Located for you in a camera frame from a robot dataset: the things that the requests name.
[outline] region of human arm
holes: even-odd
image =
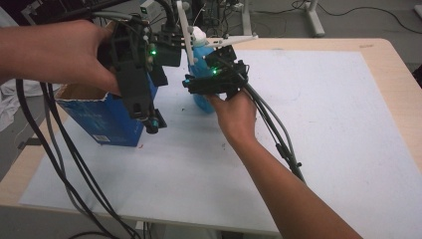
[[[9,79],[84,84],[118,94],[115,76],[97,60],[111,31],[88,21],[0,29],[0,85]]]
[[[256,108],[240,92],[230,101],[208,100],[229,143],[245,164],[284,238],[360,238],[255,138]]]

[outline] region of human hand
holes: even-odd
[[[9,54],[0,62],[0,80],[77,83],[119,94],[115,76],[97,60],[99,45],[110,35],[111,30],[85,20],[4,28],[0,50]]]
[[[257,108],[249,95],[240,91],[228,101],[207,96],[218,116],[218,124],[230,144],[255,139]]]

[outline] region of blue object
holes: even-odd
[[[202,77],[211,77],[212,71],[208,68],[207,63],[203,59],[204,56],[212,53],[214,51],[213,48],[207,47],[193,47],[193,58],[197,59],[194,66],[189,65],[189,73],[190,75],[196,78]],[[196,103],[202,111],[207,114],[211,114],[214,112],[214,108],[211,104],[205,99],[204,96],[193,94],[193,101]]]
[[[157,87],[149,79],[152,98]],[[69,88],[67,91],[80,89]],[[143,130],[140,120],[131,119],[121,99],[114,99],[111,94],[101,95],[97,100],[78,100],[56,98],[57,104],[68,113],[97,143],[137,146]]]

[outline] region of blue box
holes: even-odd
[[[150,84],[152,98],[157,88]],[[140,120],[131,119],[121,99],[100,89],[66,85],[56,93],[57,104],[97,143],[137,146],[143,130]]]

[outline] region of white paper sheet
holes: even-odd
[[[363,58],[353,52],[238,51],[251,85],[285,123],[308,186],[364,238],[421,238],[422,178]],[[277,233],[215,115],[196,108],[181,81],[186,62],[165,69],[155,106],[168,128],[138,148],[100,146],[75,122],[65,127],[116,212],[169,223]],[[268,130],[257,138],[273,154]],[[88,205],[69,154],[67,175]],[[21,203],[72,209],[44,158]]]

